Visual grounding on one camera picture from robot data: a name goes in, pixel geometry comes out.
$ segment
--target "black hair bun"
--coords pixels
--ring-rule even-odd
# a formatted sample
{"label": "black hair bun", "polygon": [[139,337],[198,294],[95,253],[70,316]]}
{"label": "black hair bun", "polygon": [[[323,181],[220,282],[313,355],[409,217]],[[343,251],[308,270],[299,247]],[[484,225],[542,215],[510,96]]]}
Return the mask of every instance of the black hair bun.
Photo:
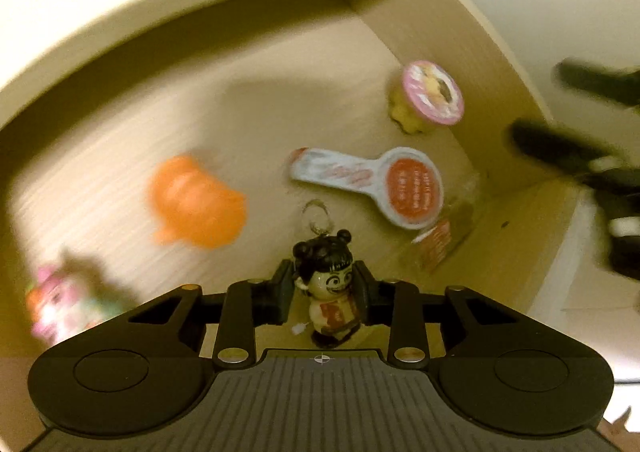
{"label": "black hair bun", "polygon": [[306,242],[299,242],[293,247],[293,256],[295,258],[308,258],[313,253],[313,248]]}
{"label": "black hair bun", "polygon": [[335,236],[345,244],[349,244],[351,242],[351,232],[348,229],[339,229]]}

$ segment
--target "orange label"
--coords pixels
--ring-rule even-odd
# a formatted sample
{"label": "orange label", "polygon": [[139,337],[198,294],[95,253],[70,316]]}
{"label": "orange label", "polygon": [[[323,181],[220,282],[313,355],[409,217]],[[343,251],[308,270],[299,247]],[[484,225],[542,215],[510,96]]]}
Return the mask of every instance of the orange label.
{"label": "orange label", "polygon": [[448,219],[442,219],[418,243],[424,269],[433,271],[447,257],[450,243],[451,225]]}
{"label": "orange label", "polygon": [[410,223],[418,224],[437,208],[440,190],[431,170],[415,159],[399,159],[386,174],[392,208]]}

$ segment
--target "orange pumpkin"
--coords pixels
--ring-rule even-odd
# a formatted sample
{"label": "orange pumpkin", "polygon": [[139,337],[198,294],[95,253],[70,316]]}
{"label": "orange pumpkin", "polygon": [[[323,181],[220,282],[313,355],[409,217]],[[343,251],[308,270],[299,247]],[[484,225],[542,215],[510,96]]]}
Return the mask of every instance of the orange pumpkin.
{"label": "orange pumpkin", "polygon": [[233,242],[246,222],[244,195],[208,175],[188,155],[165,161],[149,192],[164,223],[156,233],[160,244],[182,239],[215,248]]}

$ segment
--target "ribbed black surface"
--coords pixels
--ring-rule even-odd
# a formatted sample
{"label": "ribbed black surface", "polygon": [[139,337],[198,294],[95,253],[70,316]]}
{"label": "ribbed black surface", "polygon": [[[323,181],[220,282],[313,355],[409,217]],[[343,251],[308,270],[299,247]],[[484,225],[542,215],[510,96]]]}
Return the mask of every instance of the ribbed black surface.
{"label": "ribbed black surface", "polygon": [[270,351],[220,374],[201,403],[151,434],[89,440],[53,430],[33,452],[612,452],[595,432],[522,440],[456,415],[427,375],[373,352]]}

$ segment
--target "cup lid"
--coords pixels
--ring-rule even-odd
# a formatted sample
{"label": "cup lid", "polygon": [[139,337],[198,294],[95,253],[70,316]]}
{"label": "cup lid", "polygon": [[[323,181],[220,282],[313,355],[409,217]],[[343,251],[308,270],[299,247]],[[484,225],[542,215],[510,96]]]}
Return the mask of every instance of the cup lid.
{"label": "cup lid", "polygon": [[462,93],[442,67],[426,61],[412,62],[402,73],[402,88],[421,117],[441,125],[454,125],[465,112]]}

